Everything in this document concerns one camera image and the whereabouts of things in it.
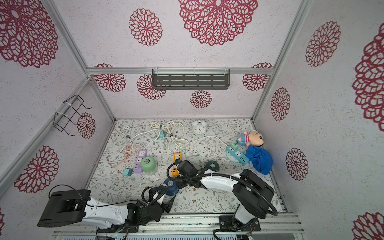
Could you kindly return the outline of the navy blue meat grinder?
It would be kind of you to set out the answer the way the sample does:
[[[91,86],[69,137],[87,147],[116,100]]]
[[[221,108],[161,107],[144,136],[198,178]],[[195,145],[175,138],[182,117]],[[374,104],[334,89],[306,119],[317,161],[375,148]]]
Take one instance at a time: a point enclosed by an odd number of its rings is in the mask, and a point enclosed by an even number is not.
[[[177,195],[177,193],[179,192],[179,186],[178,186],[177,182],[174,182],[170,179],[166,179],[164,181],[164,184],[168,187],[167,192],[166,192],[167,196],[173,197],[173,196]]]

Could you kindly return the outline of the dark green meat grinder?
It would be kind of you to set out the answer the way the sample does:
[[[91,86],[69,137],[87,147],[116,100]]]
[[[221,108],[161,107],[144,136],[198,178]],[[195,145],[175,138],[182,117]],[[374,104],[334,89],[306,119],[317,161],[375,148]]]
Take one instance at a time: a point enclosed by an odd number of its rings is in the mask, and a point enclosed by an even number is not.
[[[208,161],[205,165],[205,168],[212,170],[214,172],[220,171],[220,166],[216,161]]]

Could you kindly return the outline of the teal plug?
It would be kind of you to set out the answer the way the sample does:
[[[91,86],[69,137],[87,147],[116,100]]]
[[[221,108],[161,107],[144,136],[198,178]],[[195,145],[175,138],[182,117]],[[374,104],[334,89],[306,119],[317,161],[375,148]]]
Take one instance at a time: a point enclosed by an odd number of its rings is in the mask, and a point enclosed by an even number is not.
[[[166,137],[166,132],[165,131],[160,131],[159,139],[164,139],[165,137]]]

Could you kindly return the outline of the green USB charger adapter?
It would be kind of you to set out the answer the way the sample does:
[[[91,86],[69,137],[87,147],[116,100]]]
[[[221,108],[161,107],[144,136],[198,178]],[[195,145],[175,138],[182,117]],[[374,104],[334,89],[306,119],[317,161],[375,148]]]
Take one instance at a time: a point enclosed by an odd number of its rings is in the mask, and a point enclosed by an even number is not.
[[[233,150],[237,150],[237,149],[238,149],[238,144],[237,144],[237,143],[232,143],[232,144],[231,144],[231,148],[232,148]]]

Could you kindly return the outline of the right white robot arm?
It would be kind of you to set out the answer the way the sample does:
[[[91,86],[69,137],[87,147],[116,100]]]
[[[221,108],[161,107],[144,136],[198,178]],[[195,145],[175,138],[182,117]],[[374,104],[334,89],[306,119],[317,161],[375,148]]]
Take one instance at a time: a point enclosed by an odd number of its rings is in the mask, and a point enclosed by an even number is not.
[[[191,162],[177,159],[168,166],[166,174],[180,188],[192,186],[196,189],[220,190],[230,192],[237,198],[240,204],[228,222],[230,226],[213,231],[216,240],[219,239],[219,232],[237,232],[256,224],[258,219],[265,219],[268,214],[275,217],[279,215],[272,204],[274,189],[251,170],[244,169],[239,174],[220,173],[209,168],[198,170]]]

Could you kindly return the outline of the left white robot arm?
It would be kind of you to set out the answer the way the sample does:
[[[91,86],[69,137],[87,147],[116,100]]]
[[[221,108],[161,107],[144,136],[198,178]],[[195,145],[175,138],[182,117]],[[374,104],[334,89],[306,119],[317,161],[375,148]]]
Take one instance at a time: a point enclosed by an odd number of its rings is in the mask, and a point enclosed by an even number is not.
[[[72,224],[94,226],[97,233],[136,233],[140,226],[159,222],[168,214],[175,197],[166,194],[168,188],[148,188],[148,200],[128,200],[106,204],[91,197],[90,190],[70,190],[51,193],[37,223],[40,228],[58,228]]]

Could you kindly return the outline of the light green meat grinder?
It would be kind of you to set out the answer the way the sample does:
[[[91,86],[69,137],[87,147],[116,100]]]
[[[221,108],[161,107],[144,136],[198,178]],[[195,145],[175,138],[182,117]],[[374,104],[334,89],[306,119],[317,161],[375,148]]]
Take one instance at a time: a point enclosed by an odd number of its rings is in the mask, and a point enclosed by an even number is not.
[[[157,162],[153,157],[145,157],[141,160],[141,169],[147,175],[153,175],[157,170]]]

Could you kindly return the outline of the orange power strip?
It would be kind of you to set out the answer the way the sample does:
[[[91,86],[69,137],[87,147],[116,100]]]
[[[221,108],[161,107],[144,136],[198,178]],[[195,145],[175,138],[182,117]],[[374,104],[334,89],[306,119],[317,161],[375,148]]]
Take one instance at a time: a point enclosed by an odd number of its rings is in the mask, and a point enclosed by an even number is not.
[[[174,163],[179,163],[182,160],[182,153],[174,153]],[[177,166],[174,165],[172,167],[172,177],[176,178],[179,176],[179,171],[177,170]]]

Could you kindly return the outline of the teal small charger adapter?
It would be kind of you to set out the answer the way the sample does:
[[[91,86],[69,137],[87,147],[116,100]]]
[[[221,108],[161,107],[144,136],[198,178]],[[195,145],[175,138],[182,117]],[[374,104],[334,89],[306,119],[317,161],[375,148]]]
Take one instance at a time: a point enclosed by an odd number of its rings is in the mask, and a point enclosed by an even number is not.
[[[123,175],[126,177],[130,177],[133,174],[133,169],[125,169]]]

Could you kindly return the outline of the white twin-bell alarm clock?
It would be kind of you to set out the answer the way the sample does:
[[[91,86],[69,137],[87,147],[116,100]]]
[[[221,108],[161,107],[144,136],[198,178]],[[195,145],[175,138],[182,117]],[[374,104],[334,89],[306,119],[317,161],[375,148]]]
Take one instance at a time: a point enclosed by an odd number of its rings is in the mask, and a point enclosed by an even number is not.
[[[192,132],[195,135],[204,135],[207,132],[208,124],[204,120],[195,120],[192,122]]]

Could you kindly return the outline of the teal power strip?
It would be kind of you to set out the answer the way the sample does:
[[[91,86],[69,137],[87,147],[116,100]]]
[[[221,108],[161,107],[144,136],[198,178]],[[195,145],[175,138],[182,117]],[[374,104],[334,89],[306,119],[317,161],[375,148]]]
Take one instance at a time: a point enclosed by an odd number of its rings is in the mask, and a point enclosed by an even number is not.
[[[240,151],[239,145],[238,145],[237,150],[233,150],[231,148],[231,145],[229,145],[229,146],[227,146],[226,151],[228,154],[230,154],[233,158],[236,159],[236,161],[238,161],[243,166],[250,162],[249,158],[243,152]]]

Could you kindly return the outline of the blue cloth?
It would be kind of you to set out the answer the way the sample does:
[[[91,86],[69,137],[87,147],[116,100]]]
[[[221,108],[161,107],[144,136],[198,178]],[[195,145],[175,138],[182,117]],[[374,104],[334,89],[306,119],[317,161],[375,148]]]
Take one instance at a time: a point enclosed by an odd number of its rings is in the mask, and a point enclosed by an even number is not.
[[[273,166],[270,153],[257,146],[249,146],[246,157],[250,160],[255,170],[263,175],[268,175]]]

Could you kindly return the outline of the pig plush toy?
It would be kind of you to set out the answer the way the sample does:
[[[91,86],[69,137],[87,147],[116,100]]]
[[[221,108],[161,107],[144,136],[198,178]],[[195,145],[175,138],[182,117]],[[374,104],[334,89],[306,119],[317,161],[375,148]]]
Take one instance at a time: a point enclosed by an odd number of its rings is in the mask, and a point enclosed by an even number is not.
[[[260,147],[264,144],[264,138],[258,131],[252,130],[250,133],[244,132],[243,134],[239,135],[239,137],[237,139],[237,143],[240,146]]]

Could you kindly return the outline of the grey wall shelf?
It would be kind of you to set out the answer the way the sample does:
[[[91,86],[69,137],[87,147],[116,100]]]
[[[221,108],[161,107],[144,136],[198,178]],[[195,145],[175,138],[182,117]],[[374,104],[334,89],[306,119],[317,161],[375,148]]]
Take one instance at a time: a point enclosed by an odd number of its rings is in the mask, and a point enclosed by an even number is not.
[[[152,85],[156,90],[227,90],[230,70],[153,69]]]

